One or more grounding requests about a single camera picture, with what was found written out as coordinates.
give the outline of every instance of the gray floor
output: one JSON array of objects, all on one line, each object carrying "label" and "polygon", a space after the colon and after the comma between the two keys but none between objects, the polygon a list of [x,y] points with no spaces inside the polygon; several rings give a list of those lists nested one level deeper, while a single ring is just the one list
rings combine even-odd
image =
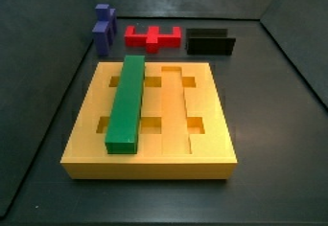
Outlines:
[{"label": "gray floor", "polygon": [[92,47],[2,222],[328,223],[326,111],[259,23],[120,19],[108,60],[144,54],[123,46],[132,24],[229,28],[237,38],[231,56],[187,56],[183,46],[146,56],[210,61],[239,162],[233,176],[226,182],[69,179],[59,161],[97,64]]}]

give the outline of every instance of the wooden block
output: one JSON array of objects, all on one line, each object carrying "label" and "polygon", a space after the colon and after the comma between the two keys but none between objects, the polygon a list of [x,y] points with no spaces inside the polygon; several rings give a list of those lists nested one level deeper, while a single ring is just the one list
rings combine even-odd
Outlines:
[{"label": "wooden block", "polygon": [[104,136],[107,153],[136,153],[144,56],[126,56]]},{"label": "wooden block", "polygon": [[146,62],[138,153],[107,154],[122,63],[100,62],[61,165],[73,179],[226,179],[237,165],[207,63]]}]

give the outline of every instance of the square hole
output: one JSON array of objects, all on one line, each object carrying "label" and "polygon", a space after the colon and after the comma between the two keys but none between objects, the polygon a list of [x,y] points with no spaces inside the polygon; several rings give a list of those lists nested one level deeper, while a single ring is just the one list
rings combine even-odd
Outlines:
[{"label": "square hole", "polygon": [[118,87],[119,77],[111,77],[108,87]]},{"label": "square hole", "polygon": [[162,87],[162,78],[144,77],[144,87]]},{"label": "square hole", "polygon": [[187,117],[187,127],[190,134],[205,134],[201,117]]},{"label": "square hole", "polygon": [[108,125],[108,117],[107,116],[101,116],[99,118],[99,122],[97,122],[97,130],[96,130],[96,133],[105,133],[105,131],[107,131],[107,125]]},{"label": "square hole", "polygon": [[140,117],[140,134],[162,134],[162,118]]},{"label": "square hole", "polygon": [[182,77],[183,87],[195,87],[194,77]]}]

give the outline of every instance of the blue block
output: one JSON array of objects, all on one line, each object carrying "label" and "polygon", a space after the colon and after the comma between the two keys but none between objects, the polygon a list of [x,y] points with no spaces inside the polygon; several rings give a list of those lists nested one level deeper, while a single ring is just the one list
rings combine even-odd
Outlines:
[{"label": "blue block", "polygon": [[109,46],[109,28],[108,28],[108,22],[97,22],[92,34],[93,34],[93,40],[95,40],[95,45],[96,45],[96,50],[97,50],[97,55],[99,56],[107,56],[108,55],[108,46]]},{"label": "blue block", "polygon": [[97,21],[109,21],[109,5],[108,4],[97,4],[96,6],[96,15]]},{"label": "blue block", "polygon": [[109,9],[109,26],[113,34],[118,33],[118,26],[116,26],[116,9]]}]

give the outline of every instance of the toy block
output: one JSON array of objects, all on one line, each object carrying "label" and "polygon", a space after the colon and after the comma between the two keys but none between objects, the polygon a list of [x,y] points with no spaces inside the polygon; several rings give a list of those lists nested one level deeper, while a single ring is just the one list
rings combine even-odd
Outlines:
[{"label": "toy block", "polygon": [[104,136],[107,153],[136,153],[144,56],[126,56]]},{"label": "toy block", "polygon": [[150,26],[147,34],[136,34],[135,26],[126,29],[126,46],[146,47],[148,54],[155,54],[160,47],[178,48],[180,46],[180,28],[172,27],[172,34],[160,34],[158,26]]},{"label": "toy block", "polygon": [[108,4],[97,4],[95,10],[97,23],[92,31],[93,39],[99,56],[107,56],[116,35],[116,12]]},{"label": "toy block", "polygon": [[123,65],[97,65],[60,161],[71,178],[227,179],[237,158],[206,62],[144,63],[138,152],[107,153]]},{"label": "toy block", "polygon": [[227,29],[186,29],[188,55],[231,55],[235,38],[226,37]]},{"label": "toy block", "polygon": [[109,21],[109,5],[108,4],[97,4],[96,6],[96,16],[97,21]]},{"label": "toy block", "polygon": [[124,40],[126,46],[142,47],[146,46],[147,34],[135,34],[135,26],[128,26],[126,29]]},{"label": "toy block", "polygon": [[108,55],[108,46],[111,45],[111,39],[109,39],[109,29],[108,29],[108,22],[97,22],[93,30],[93,40],[97,50],[99,56],[107,56]]}]

